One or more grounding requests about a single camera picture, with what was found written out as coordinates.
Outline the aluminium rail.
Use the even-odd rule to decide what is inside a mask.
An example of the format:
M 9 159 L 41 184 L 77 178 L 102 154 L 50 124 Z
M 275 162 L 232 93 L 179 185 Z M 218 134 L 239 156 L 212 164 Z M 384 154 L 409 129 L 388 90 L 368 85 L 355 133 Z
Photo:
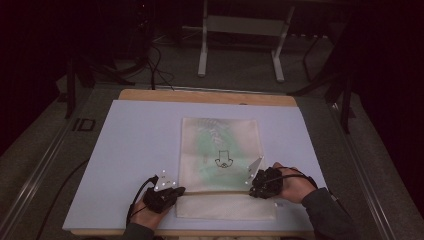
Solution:
M 340 123 L 341 112 L 336 103 L 327 105 L 330 115 L 333 121 L 336 124 L 336 128 L 339 134 L 342 137 L 342 142 L 345 146 L 348 156 L 353 162 L 354 172 L 357 178 L 357 181 L 361 187 L 361 190 L 364 194 L 364 198 L 367 202 L 371 215 L 376 223 L 380 236 L 382 240 L 396 240 L 394 232 L 386 214 L 380 204 L 378 196 L 374 190 L 374 187 L 365 171 L 365 168 L 362 163 L 362 159 L 357 151 L 357 148 L 352 140 L 352 137 L 347 134 Z
M 4 220 L 0 224 L 0 240 L 9 240 L 12 232 L 16 228 L 18 221 L 21 219 L 33 197 L 37 193 L 38 188 L 41 185 L 49 167 L 55 161 L 59 149 L 62 146 L 63 139 L 71 130 L 76 119 L 77 117 L 73 115 L 65 120 L 64 125 L 54 136 L 41 160 L 38 162 L 29 178 L 23 184 L 17 198 L 14 200 L 10 210 L 7 212 Z

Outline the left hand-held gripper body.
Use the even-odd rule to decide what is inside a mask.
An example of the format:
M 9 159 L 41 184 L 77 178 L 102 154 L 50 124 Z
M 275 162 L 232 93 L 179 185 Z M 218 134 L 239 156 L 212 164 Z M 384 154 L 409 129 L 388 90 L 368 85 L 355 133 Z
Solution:
M 173 197 L 171 192 L 177 185 L 165 170 L 154 177 L 153 184 L 153 187 L 146 190 L 143 202 L 149 210 L 162 213 L 176 203 L 178 197 Z

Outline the white metal stand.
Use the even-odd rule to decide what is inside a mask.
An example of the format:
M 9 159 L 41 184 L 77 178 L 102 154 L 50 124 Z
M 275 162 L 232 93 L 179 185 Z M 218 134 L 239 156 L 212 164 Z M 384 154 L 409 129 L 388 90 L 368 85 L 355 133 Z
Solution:
M 291 25 L 295 9 L 296 7 L 294 5 L 289 6 L 284 20 L 210 15 L 208 13 L 208 0 L 203 0 L 202 42 L 197 75 L 199 77 L 206 76 L 208 59 L 207 37 L 209 32 L 261 35 L 279 38 L 278 45 L 271 50 L 271 59 L 276 81 L 284 82 L 285 77 L 280 61 L 280 55 L 284 42 L 288 36 L 288 30 Z

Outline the clear plastic bag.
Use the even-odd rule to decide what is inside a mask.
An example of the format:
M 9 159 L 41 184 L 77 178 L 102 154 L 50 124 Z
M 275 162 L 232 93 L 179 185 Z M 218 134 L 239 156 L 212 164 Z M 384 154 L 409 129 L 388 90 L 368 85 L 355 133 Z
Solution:
M 238 190 L 211 191 L 190 191 L 181 186 L 186 188 L 186 192 L 177 201 L 176 214 L 179 218 L 264 221 L 277 217 L 274 201 L 251 197 L 248 185 Z

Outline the person's right hand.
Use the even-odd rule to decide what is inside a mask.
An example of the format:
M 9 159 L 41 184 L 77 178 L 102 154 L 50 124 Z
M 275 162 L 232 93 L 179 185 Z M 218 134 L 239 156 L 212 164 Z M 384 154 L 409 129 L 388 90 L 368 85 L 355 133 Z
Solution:
M 275 162 L 273 168 L 278 169 L 284 176 L 280 198 L 300 204 L 308 194 L 316 190 L 309 180 L 300 177 L 300 171 L 296 167 L 285 167 L 279 162 Z

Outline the black stand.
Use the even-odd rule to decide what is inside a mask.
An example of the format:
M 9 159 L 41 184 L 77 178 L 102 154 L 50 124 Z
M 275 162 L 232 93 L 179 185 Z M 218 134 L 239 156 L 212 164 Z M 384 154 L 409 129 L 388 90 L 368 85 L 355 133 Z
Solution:
M 112 70 L 97 64 L 88 56 L 71 55 L 67 60 L 66 92 L 63 94 L 67 104 L 66 119 L 72 116 L 76 108 L 76 79 L 79 79 L 84 87 L 92 88 L 96 83 L 93 71 L 105 75 L 118 84 L 134 86 L 133 82 L 127 81 Z
M 288 96 L 304 96 L 324 85 L 328 86 L 324 94 L 327 104 L 335 105 L 342 98 L 339 123 L 346 134 L 349 130 L 350 103 L 353 87 L 353 77 L 356 65 L 354 63 L 356 43 L 347 31 L 340 34 L 323 68 L 315 75 L 312 82 L 299 90 L 288 92 Z

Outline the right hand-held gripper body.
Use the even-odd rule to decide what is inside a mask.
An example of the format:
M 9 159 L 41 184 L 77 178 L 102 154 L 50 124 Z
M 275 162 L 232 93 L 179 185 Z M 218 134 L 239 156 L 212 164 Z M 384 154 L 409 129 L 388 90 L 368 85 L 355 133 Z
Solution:
M 272 167 L 261 169 L 264 157 L 260 156 L 247 167 L 245 184 L 250 187 L 249 195 L 268 199 L 280 194 L 283 183 L 281 171 Z

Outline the green printed garment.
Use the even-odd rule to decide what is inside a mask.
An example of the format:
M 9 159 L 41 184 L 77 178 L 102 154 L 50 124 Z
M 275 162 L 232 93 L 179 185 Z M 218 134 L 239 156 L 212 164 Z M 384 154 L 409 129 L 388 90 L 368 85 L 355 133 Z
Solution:
M 179 181 L 190 191 L 244 189 L 248 167 L 262 156 L 256 120 L 183 119 Z

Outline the person's left hand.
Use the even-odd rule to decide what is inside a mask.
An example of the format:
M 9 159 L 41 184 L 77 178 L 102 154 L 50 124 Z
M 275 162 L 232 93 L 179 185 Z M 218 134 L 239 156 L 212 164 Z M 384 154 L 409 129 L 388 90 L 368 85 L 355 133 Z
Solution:
M 151 230 L 156 230 L 168 212 L 169 210 L 165 210 L 162 213 L 151 211 L 142 200 L 139 200 L 134 206 L 130 222 L 147 227 Z

